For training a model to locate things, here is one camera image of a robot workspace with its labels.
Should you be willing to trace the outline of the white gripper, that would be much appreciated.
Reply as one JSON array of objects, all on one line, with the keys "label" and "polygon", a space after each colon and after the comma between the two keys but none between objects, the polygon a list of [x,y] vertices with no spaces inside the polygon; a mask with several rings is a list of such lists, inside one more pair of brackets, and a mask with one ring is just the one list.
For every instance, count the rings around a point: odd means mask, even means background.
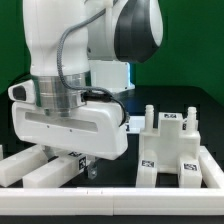
[{"label": "white gripper", "polygon": [[[69,117],[47,116],[35,105],[34,83],[29,80],[8,88],[14,130],[22,141],[115,160],[127,147],[122,109],[117,103],[89,101]],[[87,178],[98,175],[98,158],[89,161]]]}]

